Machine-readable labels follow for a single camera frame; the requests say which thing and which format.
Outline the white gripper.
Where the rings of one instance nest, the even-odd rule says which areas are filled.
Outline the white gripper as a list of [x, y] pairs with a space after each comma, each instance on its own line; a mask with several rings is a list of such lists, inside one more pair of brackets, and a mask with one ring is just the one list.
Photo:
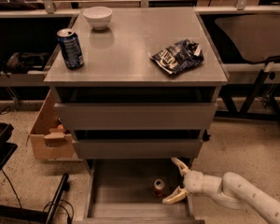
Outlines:
[[184, 188], [178, 186], [162, 202], [164, 204], [173, 204], [184, 200], [189, 194], [203, 194], [203, 173], [190, 171], [188, 166], [177, 157], [172, 157], [171, 161], [178, 168], [180, 175], [184, 176]]

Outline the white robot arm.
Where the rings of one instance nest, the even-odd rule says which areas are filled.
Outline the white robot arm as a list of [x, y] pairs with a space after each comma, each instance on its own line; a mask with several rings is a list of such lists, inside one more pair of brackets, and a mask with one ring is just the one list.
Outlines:
[[162, 200], [165, 204], [177, 203], [193, 194], [209, 197], [222, 206], [239, 209], [245, 203], [253, 208], [268, 224], [280, 224], [280, 202], [258, 189], [241, 175], [227, 172], [222, 177], [191, 171], [180, 159], [171, 161], [183, 177], [183, 187]]

